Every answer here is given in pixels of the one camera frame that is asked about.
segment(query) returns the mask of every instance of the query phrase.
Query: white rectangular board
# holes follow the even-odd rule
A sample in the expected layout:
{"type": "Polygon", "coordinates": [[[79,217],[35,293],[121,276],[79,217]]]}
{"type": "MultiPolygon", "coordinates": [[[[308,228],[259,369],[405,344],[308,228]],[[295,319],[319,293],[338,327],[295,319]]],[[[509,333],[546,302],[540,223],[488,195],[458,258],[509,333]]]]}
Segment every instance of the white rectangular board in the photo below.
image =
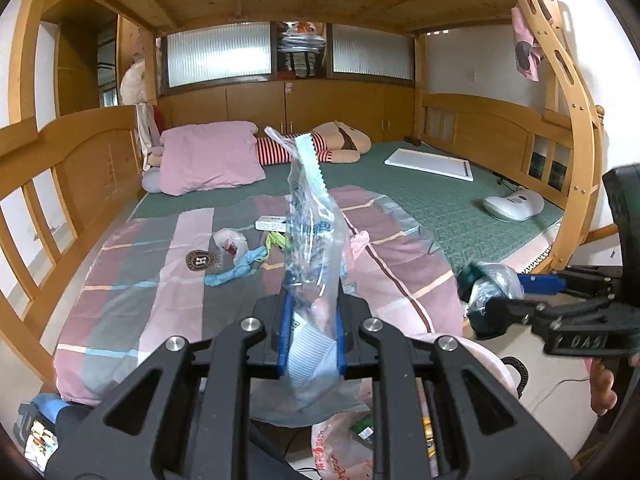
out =
{"type": "Polygon", "coordinates": [[[410,170],[426,171],[444,176],[452,176],[460,180],[473,182],[471,165],[468,160],[452,156],[436,155],[435,153],[416,152],[398,148],[385,164],[409,168],[410,170]]]}

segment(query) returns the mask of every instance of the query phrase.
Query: metal screw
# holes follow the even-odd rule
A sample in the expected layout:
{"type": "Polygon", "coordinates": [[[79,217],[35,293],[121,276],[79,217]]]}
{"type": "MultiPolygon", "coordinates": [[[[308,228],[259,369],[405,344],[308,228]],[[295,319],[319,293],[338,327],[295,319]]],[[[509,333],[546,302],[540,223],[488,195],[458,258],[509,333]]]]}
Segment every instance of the metal screw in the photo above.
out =
{"type": "Polygon", "coordinates": [[[367,332],[380,332],[384,324],[377,317],[370,317],[362,322],[362,326],[367,332]]]}
{"type": "Polygon", "coordinates": [[[186,345],[185,339],[180,335],[172,335],[169,339],[164,342],[164,347],[169,352],[177,352],[178,350],[182,350],[184,345],[186,345]]]}
{"type": "Polygon", "coordinates": [[[560,316],[555,321],[552,321],[549,326],[551,330],[558,330],[562,326],[562,316],[560,316]]]}
{"type": "Polygon", "coordinates": [[[240,328],[245,332],[254,332],[260,328],[262,322],[257,317],[245,317],[240,322],[240,328]]]}
{"type": "Polygon", "coordinates": [[[438,338],[438,346],[445,352],[453,352],[456,348],[458,348],[458,342],[456,341],[455,337],[444,335],[438,338]]]}

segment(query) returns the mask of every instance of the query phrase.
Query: green bed sheet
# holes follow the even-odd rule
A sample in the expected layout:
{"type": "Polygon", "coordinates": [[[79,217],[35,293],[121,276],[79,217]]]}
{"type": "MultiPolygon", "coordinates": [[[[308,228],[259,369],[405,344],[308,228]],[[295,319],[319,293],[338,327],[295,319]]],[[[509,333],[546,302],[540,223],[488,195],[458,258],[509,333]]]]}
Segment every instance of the green bed sheet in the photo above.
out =
{"type": "MultiPolygon", "coordinates": [[[[524,222],[501,222],[482,208],[485,196],[506,196],[511,192],[497,183],[491,171],[472,165],[473,182],[423,171],[386,165],[385,159],[398,148],[441,153],[429,146],[414,148],[406,142],[374,144],[355,164],[321,164],[329,189],[353,184],[386,194],[435,234],[436,241],[458,270],[469,259],[498,262],[558,222],[563,211],[545,202],[539,215],[524,222]]],[[[264,169],[267,178],[233,189],[196,191],[183,196],[148,194],[133,217],[162,217],[203,207],[230,205],[245,198],[266,194],[287,194],[289,164],[264,169]]]]}

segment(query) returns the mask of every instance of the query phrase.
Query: white box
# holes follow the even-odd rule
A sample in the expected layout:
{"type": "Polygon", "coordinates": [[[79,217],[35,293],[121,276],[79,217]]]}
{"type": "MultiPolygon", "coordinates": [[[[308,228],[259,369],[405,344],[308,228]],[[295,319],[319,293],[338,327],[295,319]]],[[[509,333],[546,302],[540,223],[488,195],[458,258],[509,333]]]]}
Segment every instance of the white box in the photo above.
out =
{"type": "Polygon", "coordinates": [[[261,216],[255,221],[258,231],[287,232],[287,218],[284,216],[261,216]]]}

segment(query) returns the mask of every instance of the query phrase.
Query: striped quilt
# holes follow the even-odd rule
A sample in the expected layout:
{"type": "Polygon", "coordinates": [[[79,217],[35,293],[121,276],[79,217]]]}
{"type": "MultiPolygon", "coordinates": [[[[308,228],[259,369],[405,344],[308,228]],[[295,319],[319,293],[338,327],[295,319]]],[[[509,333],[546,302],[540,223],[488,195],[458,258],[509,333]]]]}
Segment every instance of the striped quilt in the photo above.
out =
{"type": "MultiPolygon", "coordinates": [[[[330,193],[351,233],[369,232],[349,279],[371,311],[407,336],[460,335],[456,282],[433,235],[384,195],[355,186],[330,193]]],[[[258,298],[277,294],[284,275],[278,249],[248,276],[220,286],[204,285],[204,277],[233,266],[232,256],[216,247],[214,232],[240,231],[253,249],[265,237],[254,228],[256,219],[286,211],[285,196],[260,195],[126,222],[104,243],[62,329],[54,356],[62,397],[98,404],[169,336],[192,342],[215,336],[251,314],[258,298]],[[212,253],[215,263],[188,265],[196,250],[212,253]]]]}

